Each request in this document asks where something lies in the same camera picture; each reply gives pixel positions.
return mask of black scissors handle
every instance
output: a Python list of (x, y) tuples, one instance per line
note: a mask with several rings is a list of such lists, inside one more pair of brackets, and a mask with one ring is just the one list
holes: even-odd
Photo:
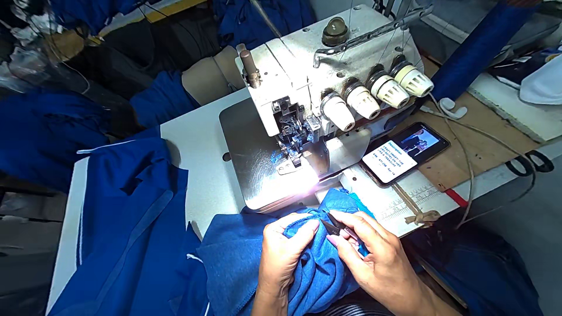
[[(525, 168), (525, 172), (521, 172), (519, 171), (512, 163), (511, 161), (508, 161), (505, 163), (505, 165), (507, 166), (507, 168), (513, 172), (515, 175), (518, 175), (520, 177), (528, 177), (531, 174), (533, 174), (533, 166), (534, 169), (537, 172), (541, 172), (541, 173), (547, 173), (547, 172), (551, 172), (554, 170), (554, 164), (552, 163), (552, 161), (545, 155), (543, 155), (542, 153), (536, 151), (536, 150), (531, 150), (529, 152), (527, 152), (525, 154), (525, 156), (528, 158), (525, 159), (521, 156), (517, 156), (515, 157), (515, 160), (517, 160), (522, 166), (523, 168)], [(536, 162), (534, 162), (534, 160), (532, 159), (532, 156), (535, 156), (536, 158), (538, 158), (539, 160), (542, 161), (541, 165), (537, 165)]]

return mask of white drawstring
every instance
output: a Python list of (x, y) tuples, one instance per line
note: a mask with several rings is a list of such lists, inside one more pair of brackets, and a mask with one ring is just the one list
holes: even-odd
[(201, 259), (199, 259), (198, 257), (196, 257), (192, 254), (186, 254), (185, 256), (187, 257), (186, 259), (195, 259), (195, 260), (199, 261), (200, 263), (203, 263), (203, 261)]

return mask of finger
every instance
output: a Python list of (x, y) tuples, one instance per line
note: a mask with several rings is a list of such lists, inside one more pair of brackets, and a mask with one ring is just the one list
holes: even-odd
[[(342, 237), (342, 238), (343, 238), (344, 240), (346, 240), (347, 242), (349, 242), (349, 243), (351, 244), (351, 246), (358, 246), (358, 245), (359, 245), (359, 243), (358, 243), (355, 239), (353, 239), (353, 238), (346, 239), (346, 238), (343, 237), (342, 235), (339, 235), (339, 236)], [(336, 235), (327, 235), (327, 236), (326, 236), (326, 239), (327, 239), (330, 243), (332, 243), (332, 245), (334, 245), (334, 247), (336, 247), (336, 248), (338, 247), (338, 240), (339, 240), (339, 239), (336, 238)]]
[(392, 234), (391, 232), (387, 231), (376, 219), (370, 217), (363, 211), (353, 213), (353, 215), (363, 218), (367, 223), (373, 226), (373, 228), (379, 233), (379, 235), (381, 235), (386, 240), (388, 240), (388, 236)]
[(390, 245), (388, 242), (364, 218), (334, 210), (331, 210), (330, 214), (353, 229), (357, 236), (365, 243), (369, 252), (375, 256), (375, 259), (389, 250)]
[(350, 236), (346, 231), (344, 231), (343, 229), (340, 229), (340, 230), (339, 230), (339, 235), (342, 236), (343, 239), (349, 239), (349, 238), (351, 237), (351, 236)]
[(312, 216), (312, 215), (309, 213), (290, 213), (289, 215), (281, 217), (280, 219), (269, 224), (268, 229), (271, 229), (272, 231), (276, 231), (282, 234), (287, 228), (287, 226), (298, 221), (299, 219), (303, 219), (308, 216)]
[(338, 255), (342, 259), (342, 261), (347, 265), (353, 275), (362, 275), (363, 270), (365, 269), (366, 265), (363, 262), (363, 259), (359, 257), (357, 251), (351, 246), (349, 242), (343, 239), (341, 236), (333, 236), (333, 239), (336, 240), (337, 248), (338, 248)]
[(291, 247), (295, 251), (298, 251), (298, 253), (301, 253), (305, 249), (306, 245), (308, 245), (314, 238), (319, 225), (320, 222), (317, 219), (311, 219), (306, 222), (297, 230), (297, 233), (294, 234), (293, 237), (289, 238)]

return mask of left hand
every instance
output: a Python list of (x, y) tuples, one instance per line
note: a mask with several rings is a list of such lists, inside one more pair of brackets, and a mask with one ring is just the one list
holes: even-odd
[(283, 296), (288, 292), (301, 253), (314, 238), (320, 222), (317, 219), (309, 220), (291, 238), (287, 238), (283, 232), (289, 224), (307, 216), (310, 214), (291, 213), (264, 228), (258, 280), (260, 292), (274, 296)]

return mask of right hand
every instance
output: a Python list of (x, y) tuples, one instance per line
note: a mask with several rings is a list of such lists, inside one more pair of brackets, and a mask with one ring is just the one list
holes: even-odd
[(437, 314), (437, 297), (415, 274), (398, 237), (364, 212), (332, 210), (330, 214), (353, 229), (370, 252), (362, 259), (348, 235), (329, 236), (363, 290), (395, 315)]

